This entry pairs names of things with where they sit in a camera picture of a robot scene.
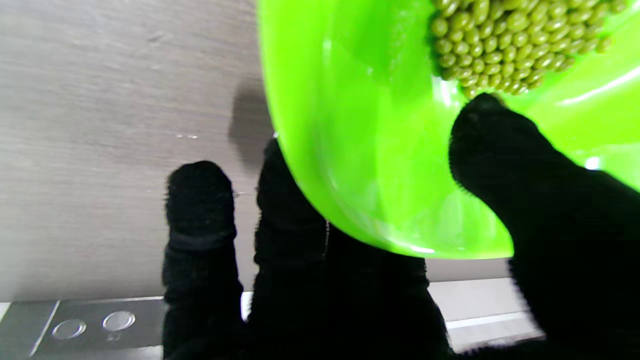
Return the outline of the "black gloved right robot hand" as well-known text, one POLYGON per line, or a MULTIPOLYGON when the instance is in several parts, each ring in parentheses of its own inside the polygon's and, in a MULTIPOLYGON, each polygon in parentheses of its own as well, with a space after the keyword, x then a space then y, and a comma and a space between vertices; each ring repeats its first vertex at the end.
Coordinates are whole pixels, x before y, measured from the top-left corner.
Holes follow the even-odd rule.
POLYGON ((340 231, 263 151, 251 309, 242 318, 233 185, 211 161, 167 178, 164 360, 637 360, 639 192, 556 150, 496 96, 450 132, 456 184, 507 228, 510 276, 542 337, 450 346, 424 259, 340 231))

